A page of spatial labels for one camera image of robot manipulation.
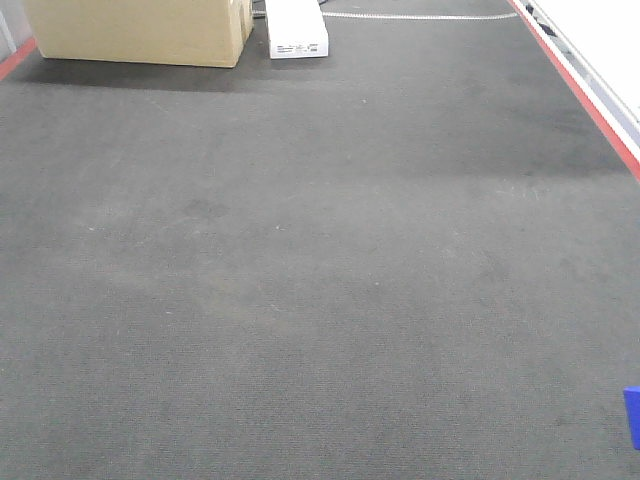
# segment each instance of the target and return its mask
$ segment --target gray carpet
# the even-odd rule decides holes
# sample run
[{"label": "gray carpet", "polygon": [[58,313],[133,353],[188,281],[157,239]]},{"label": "gray carpet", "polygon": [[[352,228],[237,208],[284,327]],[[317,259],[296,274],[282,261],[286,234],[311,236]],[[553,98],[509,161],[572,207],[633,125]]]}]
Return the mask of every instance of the gray carpet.
[{"label": "gray carpet", "polygon": [[520,19],[327,27],[0,84],[2,480],[638,478],[637,182]]}]

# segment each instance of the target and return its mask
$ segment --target blue object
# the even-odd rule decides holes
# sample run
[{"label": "blue object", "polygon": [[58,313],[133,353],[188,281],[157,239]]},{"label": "blue object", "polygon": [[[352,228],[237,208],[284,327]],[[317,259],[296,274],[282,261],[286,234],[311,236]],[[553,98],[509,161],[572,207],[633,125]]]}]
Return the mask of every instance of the blue object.
[{"label": "blue object", "polygon": [[640,450],[640,387],[625,388],[624,403],[627,405],[633,448]]}]

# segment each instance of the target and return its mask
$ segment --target white wall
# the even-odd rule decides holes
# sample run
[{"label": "white wall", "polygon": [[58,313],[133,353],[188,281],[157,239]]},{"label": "white wall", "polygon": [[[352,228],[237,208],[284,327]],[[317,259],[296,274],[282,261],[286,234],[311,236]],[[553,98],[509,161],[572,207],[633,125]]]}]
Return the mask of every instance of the white wall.
[{"label": "white wall", "polygon": [[640,122],[639,0],[532,0]]},{"label": "white wall", "polygon": [[0,0],[0,60],[31,37],[31,28],[20,0]]}]

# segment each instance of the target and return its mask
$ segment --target cardboard box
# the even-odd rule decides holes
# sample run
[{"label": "cardboard box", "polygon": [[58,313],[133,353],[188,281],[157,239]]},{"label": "cardboard box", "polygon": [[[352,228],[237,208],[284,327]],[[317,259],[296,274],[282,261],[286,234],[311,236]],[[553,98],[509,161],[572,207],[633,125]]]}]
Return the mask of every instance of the cardboard box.
[{"label": "cardboard box", "polygon": [[233,67],[252,0],[23,0],[44,57]]}]

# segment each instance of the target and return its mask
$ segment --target cable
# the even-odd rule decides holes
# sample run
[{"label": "cable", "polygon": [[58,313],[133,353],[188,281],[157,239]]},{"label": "cable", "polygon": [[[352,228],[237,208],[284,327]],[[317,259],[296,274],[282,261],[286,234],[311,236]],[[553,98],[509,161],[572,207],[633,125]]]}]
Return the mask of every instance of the cable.
[{"label": "cable", "polygon": [[[266,12],[256,10],[254,18],[264,18]],[[322,12],[325,17],[354,18],[357,20],[422,20],[422,21],[489,21],[516,18],[517,13],[501,13],[498,15],[394,15],[377,13]]]},{"label": "cable", "polygon": [[[318,5],[324,5],[328,1],[329,0],[318,0]],[[253,0],[253,4],[262,3],[262,2],[264,2],[264,0]],[[253,12],[253,18],[265,18],[266,16],[267,16],[267,13],[260,10],[254,10]]]}]

